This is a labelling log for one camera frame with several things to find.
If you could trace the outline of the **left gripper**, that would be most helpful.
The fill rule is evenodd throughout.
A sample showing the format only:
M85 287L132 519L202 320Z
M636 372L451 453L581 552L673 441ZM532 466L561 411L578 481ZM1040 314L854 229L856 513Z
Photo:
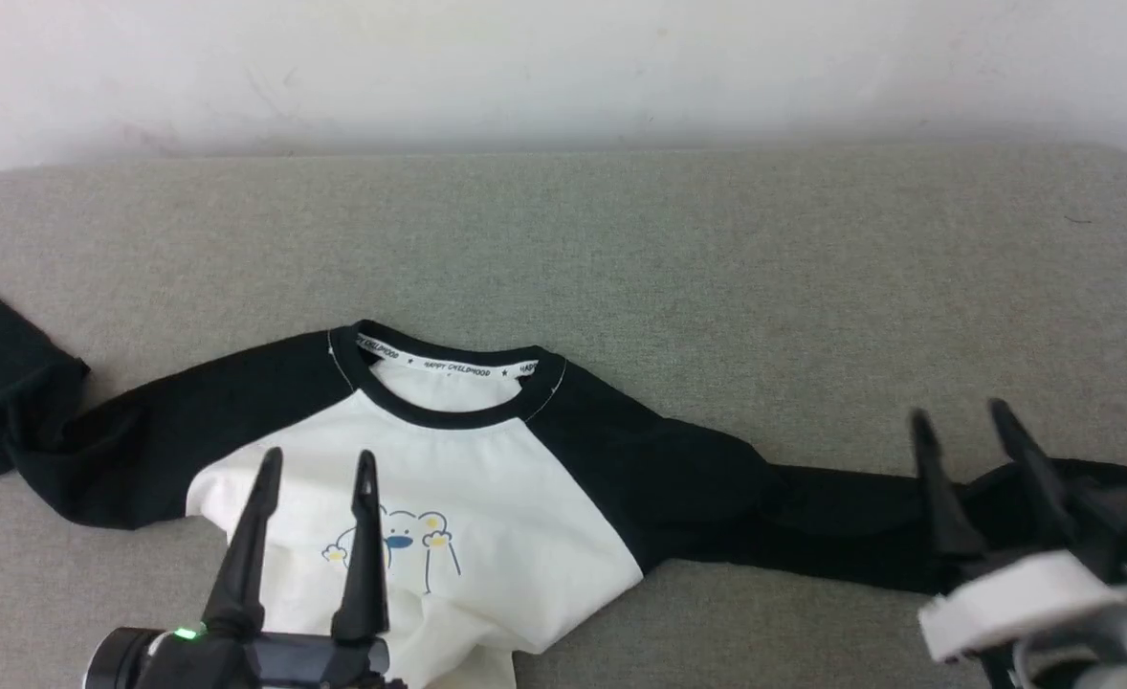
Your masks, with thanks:
M355 475L350 560L332 638L370 642L338 647L328 636L260 633L263 553L282 466L279 448L263 454L202 611L205 629L117 628L88 661L86 688L405 688L387 675L387 644L375 638L389 622L378 462L369 450ZM252 638L243 644L223 637Z

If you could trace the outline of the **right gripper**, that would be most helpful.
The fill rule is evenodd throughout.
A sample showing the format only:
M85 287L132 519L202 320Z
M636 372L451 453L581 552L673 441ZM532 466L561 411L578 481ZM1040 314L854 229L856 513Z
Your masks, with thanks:
M1076 536L1070 493L1049 454L1002 398L990 415L1000 444L1023 477L1044 546ZM928 410L912 410L912 445L928 541L943 560L974 560L987 544L964 511L942 466L942 445ZM932 598L917 613L928 656L937 663L977 655L1017 641L1039 644L1061 635L1100 633L1127 645L1127 586L1106 584L1072 553L1040 553Z

